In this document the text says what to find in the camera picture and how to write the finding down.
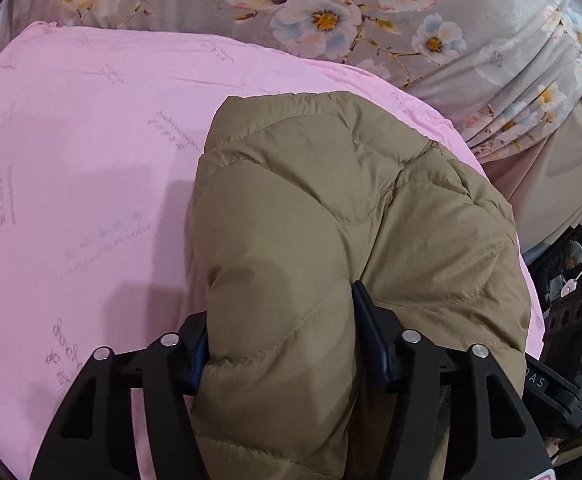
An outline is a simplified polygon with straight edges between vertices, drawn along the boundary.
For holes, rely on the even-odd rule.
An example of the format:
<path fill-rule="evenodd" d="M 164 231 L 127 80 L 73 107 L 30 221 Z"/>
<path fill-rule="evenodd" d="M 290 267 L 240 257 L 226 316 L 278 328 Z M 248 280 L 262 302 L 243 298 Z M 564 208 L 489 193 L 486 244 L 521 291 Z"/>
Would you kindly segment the grey floral curtain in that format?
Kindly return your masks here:
<path fill-rule="evenodd" d="M 582 96 L 582 0 L 12 0 L 12 22 L 195 32 L 351 66 L 448 118 L 495 162 Z"/>

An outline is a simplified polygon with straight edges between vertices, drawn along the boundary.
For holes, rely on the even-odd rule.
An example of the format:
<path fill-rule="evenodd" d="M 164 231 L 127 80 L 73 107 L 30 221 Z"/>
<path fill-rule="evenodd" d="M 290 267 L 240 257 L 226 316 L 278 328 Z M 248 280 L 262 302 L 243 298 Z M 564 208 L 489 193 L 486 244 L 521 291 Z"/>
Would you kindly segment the pink bed sheet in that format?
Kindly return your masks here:
<path fill-rule="evenodd" d="M 218 36 L 28 26 L 0 53 L 0 462 L 30 475 L 92 352 L 207 313 L 187 246 L 199 160 L 230 98 L 349 92 L 485 173 L 434 108 L 358 67 Z M 526 355 L 544 328 L 531 298 Z"/>

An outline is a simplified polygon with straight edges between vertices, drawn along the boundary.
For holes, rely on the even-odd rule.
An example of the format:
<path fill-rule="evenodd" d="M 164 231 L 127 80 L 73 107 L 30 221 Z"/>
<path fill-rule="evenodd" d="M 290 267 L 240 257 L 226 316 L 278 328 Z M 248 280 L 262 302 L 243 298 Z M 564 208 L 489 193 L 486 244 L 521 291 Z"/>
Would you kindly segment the olive quilted puffer jacket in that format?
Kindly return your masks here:
<path fill-rule="evenodd" d="M 368 479 L 395 400 L 364 382 L 351 286 L 523 386 L 531 298 L 514 215 L 445 146 L 349 92 L 230 98 L 187 246 L 210 362 L 192 425 L 214 479 Z"/>

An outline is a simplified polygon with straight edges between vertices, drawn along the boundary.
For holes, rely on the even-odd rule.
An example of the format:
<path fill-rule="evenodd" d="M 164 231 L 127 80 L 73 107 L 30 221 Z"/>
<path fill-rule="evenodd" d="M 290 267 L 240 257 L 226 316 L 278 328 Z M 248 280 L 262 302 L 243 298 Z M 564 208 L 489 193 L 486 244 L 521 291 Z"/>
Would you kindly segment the beige plain curtain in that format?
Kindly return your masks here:
<path fill-rule="evenodd" d="M 512 205 L 523 252 L 541 252 L 582 223 L 582 96 L 546 141 L 484 169 Z"/>

